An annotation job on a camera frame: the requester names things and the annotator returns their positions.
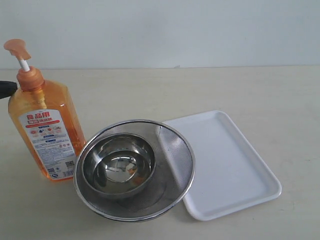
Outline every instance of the table surface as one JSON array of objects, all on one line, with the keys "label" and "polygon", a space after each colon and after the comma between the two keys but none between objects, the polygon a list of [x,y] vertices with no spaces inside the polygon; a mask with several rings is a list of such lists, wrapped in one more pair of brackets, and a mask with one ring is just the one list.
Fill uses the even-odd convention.
[{"label": "table surface", "polygon": [[[282,184],[279,198],[211,221],[180,202],[151,221],[105,219],[73,181],[45,179],[0,100],[0,239],[319,239],[320,66],[43,70],[69,87],[86,139],[128,119],[226,112]],[[16,70],[1,70],[14,81]]]}]

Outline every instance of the mesh strainer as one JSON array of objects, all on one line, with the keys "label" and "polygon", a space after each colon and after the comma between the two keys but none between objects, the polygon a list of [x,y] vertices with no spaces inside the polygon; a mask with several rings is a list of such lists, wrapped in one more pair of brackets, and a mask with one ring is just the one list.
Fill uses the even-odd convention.
[{"label": "mesh strainer", "polygon": [[[140,193],[125,199],[99,197],[86,184],[81,164],[100,140],[120,133],[141,136],[154,151],[156,168],[152,179]],[[74,184],[81,200],[97,214],[117,221],[150,220],[167,212],[187,193],[195,175],[191,147],[173,128],[151,120],[129,120],[109,126],[90,139],[75,165]]]}]

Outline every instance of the stainless steel bowl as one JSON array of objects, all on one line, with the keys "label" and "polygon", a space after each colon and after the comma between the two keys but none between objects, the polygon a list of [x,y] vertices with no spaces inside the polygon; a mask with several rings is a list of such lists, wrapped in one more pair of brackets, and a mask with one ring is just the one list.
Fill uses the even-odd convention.
[{"label": "stainless steel bowl", "polygon": [[142,137],[117,133],[99,140],[84,156],[82,174],[101,197],[118,200],[141,192],[155,172],[155,153]]},{"label": "stainless steel bowl", "polygon": [[[93,156],[94,152],[102,154],[106,144],[110,143],[109,137],[119,134],[135,135],[145,140],[153,150],[156,167],[154,167],[154,173],[142,191],[131,197],[114,200],[101,197],[97,193],[97,189],[88,184],[82,166],[84,161],[87,161],[89,153],[90,156]],[[137,145],[144,149],[139,152],[146,159],[152,156],[150,148],[144,147],[145,145],[140,143]],[[89,173],[94,173],[95,163],[90,163],[89,166],[91,168]],[[190,145],[175,129],[152,120],[128,120],[106,127],[86,143],[76,161],[73,181],[80,199],[95,213],[116,221],[138,222],[154,219],[181,201],[191,187],[195,176],[195,167],[195,157]],[[108,182],[105,182],[105,176],[110,175],[103,170],[105,170],[104,165],[100,170],[101,177],[97,178],[101,181],[100,186]],[[121,180],[129,178],[128,175],[125,176],[127,177],[113,178],[120,179],[119,182],[121,182]]]}]

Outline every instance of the white plastic tray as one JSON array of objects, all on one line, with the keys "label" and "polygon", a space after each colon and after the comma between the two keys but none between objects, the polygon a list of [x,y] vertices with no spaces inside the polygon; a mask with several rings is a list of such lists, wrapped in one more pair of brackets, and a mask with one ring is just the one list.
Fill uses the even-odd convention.
[{"label": "white plastic tray", "polygon": [[183,199],[195,219],[213,220],[281,194],[279,180],[224,112],[164,123],[188,140],[195,155],[194,181]]}]

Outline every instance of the orange plastic bottle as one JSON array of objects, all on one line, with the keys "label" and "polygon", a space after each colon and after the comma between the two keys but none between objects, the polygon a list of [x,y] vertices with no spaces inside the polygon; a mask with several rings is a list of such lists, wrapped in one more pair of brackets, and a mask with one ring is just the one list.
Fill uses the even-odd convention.
[{"label": "orange plastic bottle", "polygon": [[19,60],[20,88],[10,97],[8,113],[39,166],[50,180],[71,179],[77,155],[85,145],[68,88],[46,80],[39,69],[28,66],[31,56],[21,39],[11,39],[4,48]]}]

